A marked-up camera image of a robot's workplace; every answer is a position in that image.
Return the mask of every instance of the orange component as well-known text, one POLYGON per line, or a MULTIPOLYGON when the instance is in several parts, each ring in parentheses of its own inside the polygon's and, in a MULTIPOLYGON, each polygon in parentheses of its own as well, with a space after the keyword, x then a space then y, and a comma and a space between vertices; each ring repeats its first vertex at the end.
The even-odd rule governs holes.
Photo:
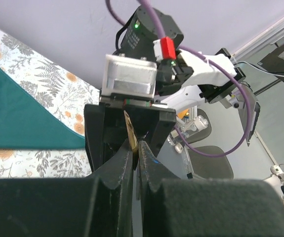
POLYGON ((177 114, 178 118, 183 119, 183 117, 188 113, 189 109, 186 109, 185 111, 180 112, 177 114))

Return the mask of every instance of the black chair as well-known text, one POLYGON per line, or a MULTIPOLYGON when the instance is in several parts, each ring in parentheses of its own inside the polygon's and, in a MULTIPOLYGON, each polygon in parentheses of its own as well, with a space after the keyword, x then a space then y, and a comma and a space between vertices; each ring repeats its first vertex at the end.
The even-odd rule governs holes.
MULTIPOLYGON (((210 120, 206 113, 203 110, 198 109, 198 115, 203 116, 208 120, 209 126, 208 128, 198 132, 197 134, 189 137, 187 142, 192 144, 198 141, 201 141, 207 138, 212 132, 212 126, 210 124, 210 120)), ((208 153, 208 154, 221 154, 224 153, 221 148, 217 146, 204 146, 198 147, 197 150, 208 153)), ((194 173, 202 178, 209 179, 233 179, 234 174, 232 167, 227 160, 227 157, 220 158, 209 158, 199 155, 188 149, 189 157, 191 160, 191 164, 194 170, 194 173)))

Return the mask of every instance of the silver motor casing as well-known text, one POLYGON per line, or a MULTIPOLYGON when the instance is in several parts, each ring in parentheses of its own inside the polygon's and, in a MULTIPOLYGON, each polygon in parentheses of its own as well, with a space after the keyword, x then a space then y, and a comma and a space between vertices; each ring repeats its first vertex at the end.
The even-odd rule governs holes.
POLYGON ((154 62, 107 54, 101 95, 121 94, 152 100, 156 75, 154 62))

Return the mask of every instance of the teal fabric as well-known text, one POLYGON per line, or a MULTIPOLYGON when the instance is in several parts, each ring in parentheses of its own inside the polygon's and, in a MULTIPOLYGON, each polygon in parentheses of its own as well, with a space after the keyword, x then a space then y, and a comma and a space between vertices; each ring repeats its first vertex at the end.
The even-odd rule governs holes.
POLYGON ((55 118, 0 69, 0 149, 83 148, 83 136, 55 118))

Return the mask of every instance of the red connector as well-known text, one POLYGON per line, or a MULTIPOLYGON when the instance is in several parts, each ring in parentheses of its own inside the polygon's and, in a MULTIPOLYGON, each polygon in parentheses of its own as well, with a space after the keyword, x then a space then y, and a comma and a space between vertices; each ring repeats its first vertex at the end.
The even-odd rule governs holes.
POLYGON ((161 39, 162 57, 164 59, 176 60, 176 49, 173 40, 169 37, 161 39))
POLYGON ((155 40, 154 44, 154 54, 156 61, 160 62, 163 59, 176 59, 176 50, 173 40, 169 37, 155 40))

